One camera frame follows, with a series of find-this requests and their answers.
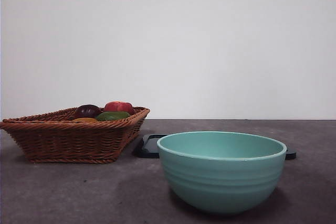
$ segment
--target gray countertop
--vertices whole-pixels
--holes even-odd
[[[232,217],[203,213],[178,198],[159,159],[132,151],[145,134],[234,131],[275,138],[297,151],[277,188]],[[1,223],[336,223],[336,121],[145,120],[111,164],[32,164],[1,132]]]

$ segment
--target woven basket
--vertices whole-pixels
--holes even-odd
[[[4,119],[11,135],[33,163],[111,163],[135,139],[149,109],[133,107],[128,118],[97,123],[72,122],[76,108]]]

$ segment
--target green fruit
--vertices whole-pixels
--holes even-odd
[[[107,111],[102,112],[99,116],[96,117],[96,119],[98,121],[111,121],[128,118],[129,116],[130,114],[126,111]]]

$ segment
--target ceramic bowl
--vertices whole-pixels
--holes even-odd
[[[183,132],[158,140],[165,177],[185,202],[232,215],[263,202],[282,173],[286,146],[245,133]]]

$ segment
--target bowl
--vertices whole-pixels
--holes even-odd
[[[234,215],[273,192],[281,176],[286,146],[245,133],[197,131],[158,140],[165,178],[188,204],[206,212]]]

